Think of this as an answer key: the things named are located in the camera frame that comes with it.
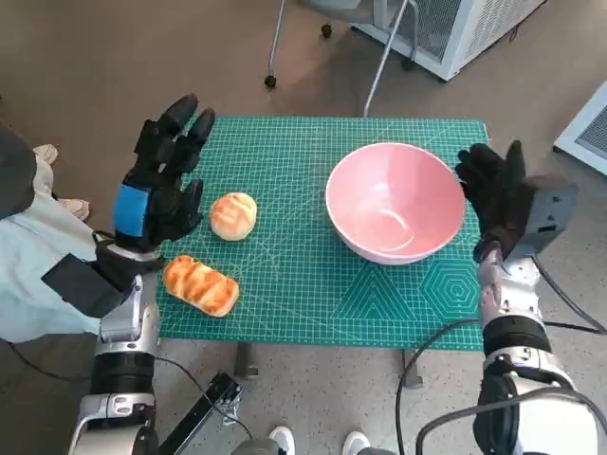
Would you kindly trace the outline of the right robot hand, black glove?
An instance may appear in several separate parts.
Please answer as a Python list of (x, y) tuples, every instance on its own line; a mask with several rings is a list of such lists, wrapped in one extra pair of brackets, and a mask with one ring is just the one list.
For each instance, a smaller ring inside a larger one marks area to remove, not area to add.
[(455, 172), (480, 230), (474, 261), (481, 263), (495, 249), (505, 259), (524, 232), (524, 226), (516, 221), (517, 191), (526, 176), (522, 143), (512, 141), (504, 157), (485, 143), (475, 143), (457, 156)]

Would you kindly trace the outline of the left robot hand, blue tape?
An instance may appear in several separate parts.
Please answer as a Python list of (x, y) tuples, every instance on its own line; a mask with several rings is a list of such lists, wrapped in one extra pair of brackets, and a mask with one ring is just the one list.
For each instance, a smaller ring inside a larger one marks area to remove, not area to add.
[(144, 121), (135, 164), (124, 176), (114, 206), (119, 247), (148, 253), (188, 235), (202, 220), (203, 182), (194, 179), (182, 186), (182, 177), (197, 166), (215, 121), (214, 110), (207, 108), (186, 129), (197, 106), (197, 96), (188, 94), (159, 118)]

